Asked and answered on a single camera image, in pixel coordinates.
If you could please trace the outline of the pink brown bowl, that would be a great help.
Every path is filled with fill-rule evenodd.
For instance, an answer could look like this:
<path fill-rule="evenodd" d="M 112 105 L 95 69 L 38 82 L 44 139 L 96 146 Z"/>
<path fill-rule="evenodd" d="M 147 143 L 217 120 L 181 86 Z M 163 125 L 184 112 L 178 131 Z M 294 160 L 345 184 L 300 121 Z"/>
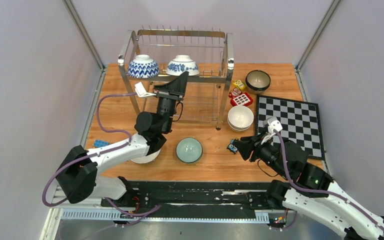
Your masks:
<path fill-rule="evenodd" d="M 246 90 L 250 94 L 260 95 L 260 94 L 264 93 L 267 90 L 267 88 L 253 89 L 253 88 L 247 87 Z"/>

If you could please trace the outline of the steel two-tier dish rack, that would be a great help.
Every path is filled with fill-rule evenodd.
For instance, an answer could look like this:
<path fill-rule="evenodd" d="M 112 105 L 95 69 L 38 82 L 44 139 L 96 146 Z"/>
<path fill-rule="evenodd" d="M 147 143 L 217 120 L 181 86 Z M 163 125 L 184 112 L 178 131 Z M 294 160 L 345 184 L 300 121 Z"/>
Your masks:
<path fill-rule="evenodd" d="M 129 30 L 117 64 L 136 114 L 160 112 L 166 105 L 180 122 L 222 128 L 235 65 L 232 33 Z"/>

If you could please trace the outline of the yellow owl toy block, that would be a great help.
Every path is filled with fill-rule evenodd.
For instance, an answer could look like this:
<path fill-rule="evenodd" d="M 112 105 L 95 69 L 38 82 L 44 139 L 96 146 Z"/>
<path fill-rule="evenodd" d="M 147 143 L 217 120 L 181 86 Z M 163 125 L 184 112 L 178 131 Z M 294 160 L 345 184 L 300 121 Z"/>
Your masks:
<path fill-rule="evenodd" d="M 243 92 L 246 89 L 246 85 L 240 79 L 233 81 L 232 84 L 234 85 L 235 88 L 237 88 L 241 92 Z"/>

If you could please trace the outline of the dark blue floral bowl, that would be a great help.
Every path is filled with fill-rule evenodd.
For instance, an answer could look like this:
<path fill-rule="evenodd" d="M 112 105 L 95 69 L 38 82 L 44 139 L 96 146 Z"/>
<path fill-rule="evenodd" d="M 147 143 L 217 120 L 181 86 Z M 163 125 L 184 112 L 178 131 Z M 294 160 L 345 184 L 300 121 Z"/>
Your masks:
<path fill-rule="evenodd" d="M 269 88 L 271 85 L 271 77 L 262 70 L 252 70 L 245 78 L 246 86 L 252 89 Z"/>

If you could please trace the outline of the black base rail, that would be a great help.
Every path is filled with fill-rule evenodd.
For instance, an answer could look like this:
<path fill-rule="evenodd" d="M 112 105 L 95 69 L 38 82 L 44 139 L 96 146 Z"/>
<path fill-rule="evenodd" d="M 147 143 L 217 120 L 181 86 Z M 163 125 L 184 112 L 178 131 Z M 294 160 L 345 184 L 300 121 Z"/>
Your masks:
<path fill-rule="evenodd" d="M 299 214 L 273 207 L 268 182 L 131 181 L 120 200 L 101 197 L 62 202 L 64 220 L 110 220 L 117 225 L 141 222 L 261 224 L 287 229 Z"/>

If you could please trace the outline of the blue orange toy car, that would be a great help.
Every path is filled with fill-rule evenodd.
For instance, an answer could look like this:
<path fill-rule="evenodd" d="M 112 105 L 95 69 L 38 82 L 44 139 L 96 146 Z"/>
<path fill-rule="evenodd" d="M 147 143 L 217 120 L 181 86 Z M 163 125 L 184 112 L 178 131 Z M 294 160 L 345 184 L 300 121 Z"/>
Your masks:
<path fill-rule="evenodd" d="M 94 148 L 102 148 L 102 147 L 106 147 L 108 145 L 110 145 L 110 143 L 108 141 L 104 141 L 104 140 L 100 140 L 100 139 L 96 139 L 93 143 Z"/>

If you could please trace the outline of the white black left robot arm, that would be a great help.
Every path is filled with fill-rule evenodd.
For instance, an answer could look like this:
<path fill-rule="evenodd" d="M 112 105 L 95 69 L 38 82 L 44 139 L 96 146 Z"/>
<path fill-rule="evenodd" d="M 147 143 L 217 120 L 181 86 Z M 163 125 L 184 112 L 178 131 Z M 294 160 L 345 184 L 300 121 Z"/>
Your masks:
<path fill-rule="evenodd" d="M 185 96 L 188 78 L 189 72 L 185 71 L 168 83 L 155 85 L 152 92 L 147 92 L 141 82 L 135 84 L 130 95 L 156 97 L 156 112 L 140 112 L 134 125 L 136 134 L 125 140 L 93 149 L 73 147 L 55 176 L 66 201 L 77 204 L 88 197 L 98 197 L 115 200 L 122 207 L 132 203 L 133 193 L 121 177 L 104 177 L 101 173 L 129 160 L 156 158 L 167 141 L 165 135 L 172 131 L 173 116 Z"/>

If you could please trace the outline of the red calculator toy block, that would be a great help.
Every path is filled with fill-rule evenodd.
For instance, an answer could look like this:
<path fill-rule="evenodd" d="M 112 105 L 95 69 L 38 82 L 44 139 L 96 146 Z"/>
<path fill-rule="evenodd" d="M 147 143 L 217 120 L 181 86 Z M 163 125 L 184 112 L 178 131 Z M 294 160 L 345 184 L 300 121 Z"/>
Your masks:
<path fill-rule="evenodd" d="M 235 106 L 249 106 L 254 102 L 253 98 L 247 93 L 241 93 L 238 96 L 233 97 L 230 100 L 230 104 L 235 107 Z"/>

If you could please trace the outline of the red owl toy block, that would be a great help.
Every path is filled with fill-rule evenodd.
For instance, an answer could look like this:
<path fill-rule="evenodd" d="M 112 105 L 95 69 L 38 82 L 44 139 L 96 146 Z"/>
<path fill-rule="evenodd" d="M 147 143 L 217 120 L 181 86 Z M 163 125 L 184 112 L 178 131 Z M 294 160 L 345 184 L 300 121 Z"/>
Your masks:
<path fill-rule="evenodd" d="M 236 87 L 234 87 L 230 92 L 229 92 L 229 95 L 228 97 L 229 98 L 235 98 L 237 97 L 238 95 L 240 95 L 242 93 L 242 91 Z"/>

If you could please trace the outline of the white blue floral bowl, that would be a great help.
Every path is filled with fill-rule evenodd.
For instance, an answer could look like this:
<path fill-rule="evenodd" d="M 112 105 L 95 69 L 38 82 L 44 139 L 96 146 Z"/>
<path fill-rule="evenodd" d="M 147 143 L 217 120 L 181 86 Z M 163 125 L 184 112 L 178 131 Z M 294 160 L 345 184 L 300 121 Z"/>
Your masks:
<path fill-rule="evenodd" d="M 170 76 L 179 76 L 184 72 L 188 72 L 189 76 L 199 75 L 198 64 L 189 55 L 176 55 L 166 68 L 166 74 Z"/>

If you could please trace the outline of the small celadon cup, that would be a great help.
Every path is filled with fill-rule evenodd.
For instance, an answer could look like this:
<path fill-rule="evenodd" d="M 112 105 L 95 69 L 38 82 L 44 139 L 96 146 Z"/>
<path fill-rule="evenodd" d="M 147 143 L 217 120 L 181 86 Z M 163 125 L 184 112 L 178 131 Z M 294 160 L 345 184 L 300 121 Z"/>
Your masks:
<path fill-rule="evenodd" d="M 187 137 L 177 144 L 175 153 L 181 162 L 192 164 L 201 159 L 203 147 L 197 139 Z"/>

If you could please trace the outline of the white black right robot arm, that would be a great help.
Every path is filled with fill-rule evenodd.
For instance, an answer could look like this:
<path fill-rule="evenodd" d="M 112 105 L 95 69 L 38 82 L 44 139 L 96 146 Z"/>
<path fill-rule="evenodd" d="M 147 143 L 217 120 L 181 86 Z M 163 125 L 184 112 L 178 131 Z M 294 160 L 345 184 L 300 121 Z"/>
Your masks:
<path fill-rule="evenodd" d="M 265 193 L 272 209 L 284 207 L 325 225 L 345 240 L 384 240 L 384 216 L 347 194 L 326 171 L 308 163 L 308 153 L 280 137 L 274 147 L 264 134 L 235 139 L 232 144 L 246 161 L 263 161 L 284 180 L 273 180 Z"/>

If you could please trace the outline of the blue white patterned bowl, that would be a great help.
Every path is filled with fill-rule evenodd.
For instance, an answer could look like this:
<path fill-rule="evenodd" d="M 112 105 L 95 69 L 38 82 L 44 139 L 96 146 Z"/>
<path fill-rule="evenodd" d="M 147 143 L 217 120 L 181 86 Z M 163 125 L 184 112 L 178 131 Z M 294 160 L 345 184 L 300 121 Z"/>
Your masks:
<path fill-rule="evenodd" d="M 159 73 L 158 63 L 147 54 L 136 55 L 127 68 L 127 75 L 133 78 L 152 78 Z"/>

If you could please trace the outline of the black white checkerboard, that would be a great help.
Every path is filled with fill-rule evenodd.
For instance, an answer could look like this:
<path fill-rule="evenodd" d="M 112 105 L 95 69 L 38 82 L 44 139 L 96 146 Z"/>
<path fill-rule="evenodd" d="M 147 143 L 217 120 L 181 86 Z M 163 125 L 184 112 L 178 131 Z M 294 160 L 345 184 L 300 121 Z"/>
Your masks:
<path fill-rule="evenodd" d="M 256 135 L 263 132 L 263 122 L 270 117 L 280 121 L 281 136 L 301 146 L 310 159 L 326 159 L 317 103 L 257 95 L 254 120 Z"/>

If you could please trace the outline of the cream bowl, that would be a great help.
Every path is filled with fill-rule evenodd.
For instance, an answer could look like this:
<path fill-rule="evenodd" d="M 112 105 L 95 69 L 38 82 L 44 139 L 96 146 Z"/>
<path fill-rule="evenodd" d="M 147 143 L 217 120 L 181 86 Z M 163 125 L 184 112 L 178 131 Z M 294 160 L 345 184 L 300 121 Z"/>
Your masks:
<path fill-rule="evenodd" d="M 250 128 L 250 126 L 246 127 L 246 128 L 236 128 L 234 126 L 230 126 L 230 129 L 234 132 L 237 132 L 237 133 L 243 133 L 243 132 L 247 131 L 249 128 Z"/>
<path fill-rule="evenodd" d="M 254 113 L 247 106 L 236 105 L 228 111 L 227 122 L 237 130 L 248 129 L 254 122 Z"/>

